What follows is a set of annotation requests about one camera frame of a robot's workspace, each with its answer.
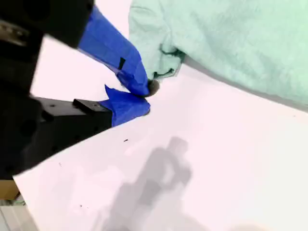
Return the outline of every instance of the small dark object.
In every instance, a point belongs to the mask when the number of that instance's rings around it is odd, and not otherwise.
[[[159,90],[159,82],[157,80],[149,80],[148,88],[149,88],[150,94],[146,95],[145,97],[150,97],[150,96],[155,95]]]

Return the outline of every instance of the black metal bracket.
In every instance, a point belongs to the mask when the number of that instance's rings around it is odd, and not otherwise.
[[[0,179],[10,179],[57,152],[111,128],[112,112],[98,102],[20,100],[23,105],[16,107],[13,103],[15,106],[6,108],[9,115],[20,116],[11,118],[3,132],[7,137],[0,139],[0,153],[4,158],[0,161]]]

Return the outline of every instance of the blue tape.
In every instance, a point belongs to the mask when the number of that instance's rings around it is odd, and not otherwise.
[[[133,94],[148,95],[148,78],[137,49],[94,6],[79,50],[112,70]]]
[[[112,126],[118,126],[143,116],[150,111],[150,104],[131,93],[111,89],[105,85],[109,100],[99,102],[112,111]]]

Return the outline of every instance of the white table surface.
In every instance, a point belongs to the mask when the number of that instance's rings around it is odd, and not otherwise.
[[[128,36],[130,0],[97,4]],[[44,40],[34,95],[104,100],[105,83],[122,89],[103,65]],[[308,230],[308,114],[186,64],[148,101],[148,116],[14,178],[41,231]]]

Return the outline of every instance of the mint green cloth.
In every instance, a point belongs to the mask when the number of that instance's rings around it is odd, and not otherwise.
[[[308,0],[133,0],[130,40],[149,79],[183,53],[246,88],[308,103]]]

